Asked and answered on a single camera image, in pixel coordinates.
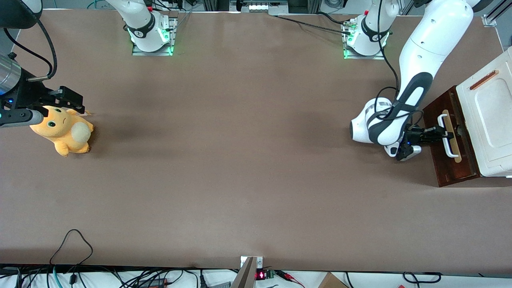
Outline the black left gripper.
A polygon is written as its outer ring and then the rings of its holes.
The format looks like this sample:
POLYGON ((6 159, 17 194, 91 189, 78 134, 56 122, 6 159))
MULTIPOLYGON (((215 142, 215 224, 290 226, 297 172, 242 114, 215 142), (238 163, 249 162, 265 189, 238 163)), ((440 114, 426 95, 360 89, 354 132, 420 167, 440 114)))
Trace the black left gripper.
POLYGON ((402 138, 403 146, 420 146, 427 142, 441 142, 443 139, 453 139, 453 133, 447 133, 442 126, 422 128, 419 125, 406 124, 402 138))

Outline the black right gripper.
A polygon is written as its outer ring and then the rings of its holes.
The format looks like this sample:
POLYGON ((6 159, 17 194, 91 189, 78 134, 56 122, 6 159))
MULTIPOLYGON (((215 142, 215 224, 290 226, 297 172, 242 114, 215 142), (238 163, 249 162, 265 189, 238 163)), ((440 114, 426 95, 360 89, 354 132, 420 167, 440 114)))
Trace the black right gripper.
POLYGON ((60 86, 57 90, 51 90, 42 82, 28 82, 27 78, 33 76, 29 72, 21 73, 18 83, 7 92, 8 109, 33 109, 35 106, 47 106, 49 112, 86 115, 86 110, 84 113, 80 113, 74 109, 68 109, 84 108, 84 98, 82 95, 66 86, 60 86))

